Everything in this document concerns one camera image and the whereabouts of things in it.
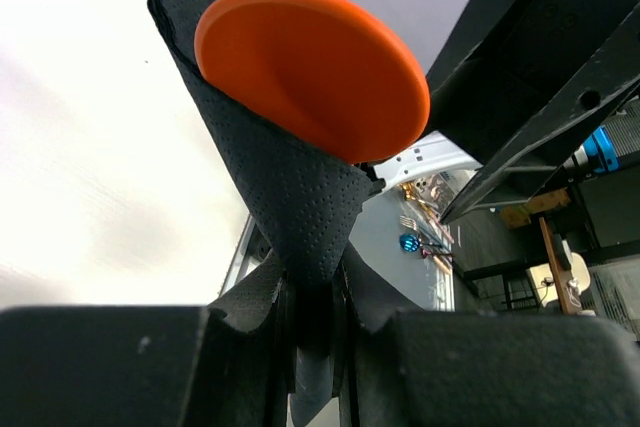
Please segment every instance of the black perforated fabric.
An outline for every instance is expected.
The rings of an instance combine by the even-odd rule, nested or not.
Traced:
[[[193,37],[212,1],[149,0],[149,10],[233,181],[292,281],[329,282],[371,182],[202,79]]]

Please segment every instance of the orange disc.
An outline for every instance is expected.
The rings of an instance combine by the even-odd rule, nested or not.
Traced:
[[[429,116],[416,58],[348,0],[216,0],[195,54],[207,82],[350,163],[407,148]]]

